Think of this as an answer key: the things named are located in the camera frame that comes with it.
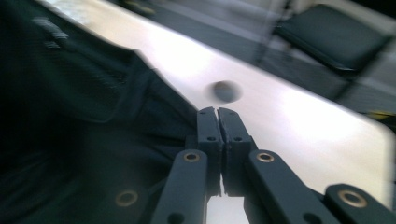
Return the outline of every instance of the white table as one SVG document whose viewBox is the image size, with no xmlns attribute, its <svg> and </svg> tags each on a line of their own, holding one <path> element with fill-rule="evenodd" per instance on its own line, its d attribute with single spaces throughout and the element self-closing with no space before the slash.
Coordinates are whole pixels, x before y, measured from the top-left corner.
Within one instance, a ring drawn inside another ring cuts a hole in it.
<svg viewBox="0 0 396 224">
<path fill-rule="evenodd" d="M 81 4 L 89 30 L 138 50 L 198 109 L 238 112 L 258 147 L 279 154 L 309 188 L 346 183 L 390 207 L 394 136 L 384 126 L 108 2 Z M 208 87 L 222 80 L 238 85 L 239 100 L 211 97 Z M 248 223 L 241 202 L 212 198 L 207 223 Z"/>
</svg>

